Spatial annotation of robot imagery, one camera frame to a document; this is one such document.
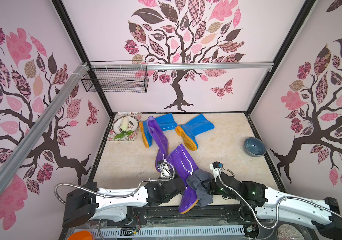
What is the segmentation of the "blue boot on right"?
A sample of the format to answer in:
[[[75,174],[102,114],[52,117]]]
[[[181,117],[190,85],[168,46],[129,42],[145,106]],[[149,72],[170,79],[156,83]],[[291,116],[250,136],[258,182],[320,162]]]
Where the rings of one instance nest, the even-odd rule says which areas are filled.
[[[177,126],[175,131],[183,139],[185,146],[189,150],[196,151],[199,148],[196,136],[214,128],[214,124],[208,121],[203,114],[200,114],[186,124]]]

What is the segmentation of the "left aluminium rail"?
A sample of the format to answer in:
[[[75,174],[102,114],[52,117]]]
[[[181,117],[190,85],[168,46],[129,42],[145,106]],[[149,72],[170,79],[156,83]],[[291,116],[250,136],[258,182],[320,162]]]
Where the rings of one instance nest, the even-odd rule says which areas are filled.
[[[89,67],[86,63],[79,65],[66,81],[60,92],[55,96],[44,113],[37,119],[34,125],[30,128],[29,133],[22,139],[21,143],[14,149],[10,158],[0,167],[0,195],[8,186],[19,167],[32,151],[39,138],[45,132],[51,121],[56,116],[59,108],[65,103],[70,96],[76,84],[88,72]]]

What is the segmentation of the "floral square tray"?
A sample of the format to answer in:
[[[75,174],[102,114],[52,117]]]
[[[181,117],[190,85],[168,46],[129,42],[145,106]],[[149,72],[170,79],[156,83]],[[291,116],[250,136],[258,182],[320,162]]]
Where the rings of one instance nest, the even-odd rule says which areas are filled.
[[[138,136],[140,112],[118,112],[108,134],[108,141],[132,142]]]

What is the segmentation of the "grey cloth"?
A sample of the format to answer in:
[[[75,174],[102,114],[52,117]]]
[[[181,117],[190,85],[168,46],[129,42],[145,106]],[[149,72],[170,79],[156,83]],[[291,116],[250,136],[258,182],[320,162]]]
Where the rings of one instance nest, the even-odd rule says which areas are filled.
[[[186,179],[187,185],[196,192],[199,207],[206,207],[214,202],[213,196],[208,193],[208,184],[213,178],[209,172],[197,169]]]

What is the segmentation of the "aluminium rail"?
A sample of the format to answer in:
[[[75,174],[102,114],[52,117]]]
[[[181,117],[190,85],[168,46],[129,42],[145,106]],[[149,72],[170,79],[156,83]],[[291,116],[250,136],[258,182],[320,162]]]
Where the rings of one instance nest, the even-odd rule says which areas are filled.
[[[22,139],[21,143],[14,149],[10,158],[0,167],[0,195],[8,186],[19,167],[32,151],[39,138],[45,132],[51,121],[56,116],[59,108],[65,103],[70,96],[76,84],[88,72],[89,67],[86,63],[79,65],[66,81],[60,92],[55,96],[44,113],[37,119],[34,125],[30,128],[29,133]]]
[[[188,64],[104,64],[91,65],[92,69],[118,69],[118,70],[208,70],[208,69],[271,69],[272,62],[238,62],[238,63],[188,63]]]

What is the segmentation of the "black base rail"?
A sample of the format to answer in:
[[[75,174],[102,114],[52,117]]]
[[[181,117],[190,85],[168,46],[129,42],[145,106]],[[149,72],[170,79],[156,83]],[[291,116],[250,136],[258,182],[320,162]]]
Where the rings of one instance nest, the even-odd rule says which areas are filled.
[[[115,223],[109,220],[93,220],[69,229],[63,229],[60,239],[67,240],[70,235],[79,231],[106,228],[133,228],[138,232],[142,227],[188,227],[188,226],[243,226],[244,236],[227,237],[182,237],[171,240],[277,240],[277,230],[280,222],[273,230],[263,230],[255,221],[243,221],[237,216],[237,206],[211,206],[207,209],[195,207],[190,212],[180,215],[177,207],[143,207],[130,208],[128,220]],[[315,231],[296,224],[296,227],[304,236],[305,240],[318,239]]]

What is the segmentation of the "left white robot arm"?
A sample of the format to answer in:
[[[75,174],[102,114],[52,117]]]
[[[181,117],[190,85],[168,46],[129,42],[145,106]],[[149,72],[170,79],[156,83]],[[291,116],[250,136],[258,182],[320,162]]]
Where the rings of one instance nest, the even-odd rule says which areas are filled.
[[[62,183],[55,186],[57,199],[65,205],[63,228],[73,228],[89,220],[121,222],[130,208],[157,207],[183,195],[185,183],[180,178],[143,181],[133,189],[104,189],[96,182],[83,186]]]

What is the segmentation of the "orange round object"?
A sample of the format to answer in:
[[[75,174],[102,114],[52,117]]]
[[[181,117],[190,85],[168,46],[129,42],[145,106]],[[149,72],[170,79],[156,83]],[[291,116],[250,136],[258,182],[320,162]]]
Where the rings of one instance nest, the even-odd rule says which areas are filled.
[[[89,231],[79,231],[70,235],[68,240],[95,240],[95,237]]]

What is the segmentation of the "back aluminium rail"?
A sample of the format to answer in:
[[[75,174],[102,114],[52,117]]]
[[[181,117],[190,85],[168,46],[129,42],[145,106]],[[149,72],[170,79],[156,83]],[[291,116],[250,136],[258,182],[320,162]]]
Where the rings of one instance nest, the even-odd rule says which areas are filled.
[[[188,64],[104,64],[91,65],[92,69],[118,69],[118,70],[208,70],[208,69],[271,69],[272,62],[238,62],[238,63],[188,63]]]

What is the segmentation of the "grey-blue bowl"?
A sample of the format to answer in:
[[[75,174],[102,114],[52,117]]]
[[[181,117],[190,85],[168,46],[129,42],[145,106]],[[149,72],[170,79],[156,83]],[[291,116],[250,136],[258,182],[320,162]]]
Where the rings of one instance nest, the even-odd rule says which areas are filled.
[[[261,157],[267,152],[265,144],[260,139],[253,137],[244,140],[244,150],[252,157]]]

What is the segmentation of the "white patterned plate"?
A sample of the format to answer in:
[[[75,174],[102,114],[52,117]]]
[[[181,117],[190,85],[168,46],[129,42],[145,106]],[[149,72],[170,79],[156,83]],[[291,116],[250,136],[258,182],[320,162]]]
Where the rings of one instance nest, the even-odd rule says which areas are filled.
[[[137,131],[138,127],[138,119],[132,116],[122,116],[114,121],[112,130],[116,135],[118,135],[121,133],[134,133]]]

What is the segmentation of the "purple boot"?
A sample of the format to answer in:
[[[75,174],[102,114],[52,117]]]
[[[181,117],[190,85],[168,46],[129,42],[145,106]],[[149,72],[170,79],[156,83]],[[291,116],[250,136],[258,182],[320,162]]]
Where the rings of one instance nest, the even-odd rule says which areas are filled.
[[[198,169],[198,166],[183,144],[177,146],[168,155],[166,160],[174,167],[185,184],[184,195],[182,195],[182,200],[178,208],[179,213],[183,215],[198,203],[196,191],[189,187],[186,182],[188,177],[192,176],[194,171]]]
[[[151,137],[159,148],[155,160],[155,167],[157,171],[160,172],[160,164],[163,163],[169,155],[169,141],[156,121],[156,118],[150,116],[147,120],[147,126]]]

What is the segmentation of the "blue boot on left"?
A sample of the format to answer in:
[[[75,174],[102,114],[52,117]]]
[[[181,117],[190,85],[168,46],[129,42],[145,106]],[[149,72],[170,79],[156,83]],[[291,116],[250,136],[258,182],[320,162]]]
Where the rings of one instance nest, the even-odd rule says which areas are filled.
[[[176,121],[174,120],[174,117],[172,114],[166,114],[166,115],[156,117],[155,120],[159,124],[163,132],[174,130],[178,125]],[[150,135],[150,132],[148,129],[148,121],[145,120],[143,122],[140,122],[139,127],[142,133],[142,139],[143,139],[143,143],[145,147],[146,148],[151,147],[153,138]]]

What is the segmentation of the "blue boot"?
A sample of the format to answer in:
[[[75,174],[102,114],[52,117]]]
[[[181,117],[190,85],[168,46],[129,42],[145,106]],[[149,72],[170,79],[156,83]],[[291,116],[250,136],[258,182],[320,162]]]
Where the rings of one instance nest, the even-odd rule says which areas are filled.
[[[155,120],[159,124],[163,132],[174,130],[178,125],[176,121],[174,120],[174,117],[172,114],[166,114],[166,115],[156,117]],[[145,120],[143,122],[140,122],[139,127],[142,133],[142,139],[143,139],[143,143],[145,147],[146,148],[151,147],[153,138],[150,135],[150,132],[148,129],[148,121]]]
[[[177,126],[175,131],[183,139],[185,146],[189,150],[196,151],[199,148],[196,136],[214,128],[214,124],[208,121],[203,114],[200,114],[186,124]]]

